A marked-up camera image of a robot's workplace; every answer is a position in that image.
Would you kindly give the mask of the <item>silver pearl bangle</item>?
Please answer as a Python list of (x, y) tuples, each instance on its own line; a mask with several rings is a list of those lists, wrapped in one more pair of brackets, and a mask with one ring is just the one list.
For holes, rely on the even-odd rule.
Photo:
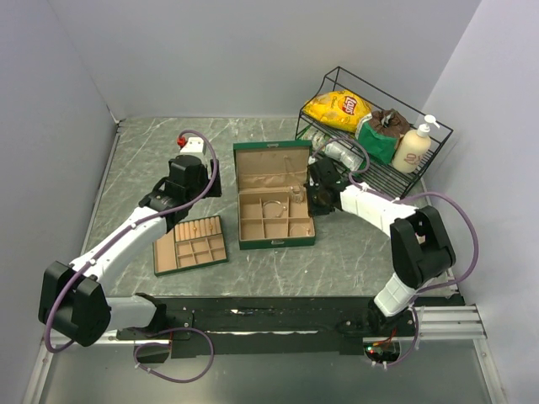
[(262, 203), (262, 217), (264, 219), (280, 219), (288, 216), (289, 204), (282, 200), (272, 199)]
[(290, 237), (311, 237), (312, 228), (308, 224), (291, 223), (289, 228)]

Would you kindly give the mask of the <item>green jewelry box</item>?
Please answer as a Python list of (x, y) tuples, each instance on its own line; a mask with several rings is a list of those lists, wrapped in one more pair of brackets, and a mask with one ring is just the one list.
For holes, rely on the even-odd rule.
[[(307, 165), (312, 143), (304, 140), (241, 142), (232, 146), (237, 185), (238, 244), (242, 250), (310, 247), (316, 230), (307, 210)], [(282, 200), (288, 216), (264, 219), (262, 203)], [(290, 237), (291, 223), (308, 224), (311, 237)]]

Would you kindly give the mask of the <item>green jewelry tray insert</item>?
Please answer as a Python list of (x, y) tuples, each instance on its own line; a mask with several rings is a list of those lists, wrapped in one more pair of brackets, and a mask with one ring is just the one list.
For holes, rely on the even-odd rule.
[(153, 243), (154, 274), (158, 277), (228, 261), (219, 215), (182, 221)]

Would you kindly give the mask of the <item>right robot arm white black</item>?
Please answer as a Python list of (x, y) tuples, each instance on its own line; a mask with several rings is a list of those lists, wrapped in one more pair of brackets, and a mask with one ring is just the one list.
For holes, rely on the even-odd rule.
[(374, 193), (366, 183), (352, 184), (334, 162), (311, 157), (307, 165), (307, 198), (311, 215), (336, 210), (357, 216), (389, 237), (393, 275), (373, 299), (369, 328), (387, 335), (419, 290), (456, 262), (443, 220), (432, 206), (417, 208)]

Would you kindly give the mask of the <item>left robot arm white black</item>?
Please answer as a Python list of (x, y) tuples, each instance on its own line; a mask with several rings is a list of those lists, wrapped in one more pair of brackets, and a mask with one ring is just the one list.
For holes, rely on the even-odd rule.
[(163, 302), (146, 294), (108, 297), (104, 286), (142, 249), (171, 232), (196, 202), (221, 196), (216, 158), (205, 165), (193, 155), (178, 155), (168, 166), (168, 176), (98, 246), (69, 264), (55, 261), (45, 270), (38, 319), (45, 325), (45, 345), (52, 353), (57, 349), (51, 331), (84, 347), (111, 330), (138, 328), (147, 338), (165, 332), (167, 308)]

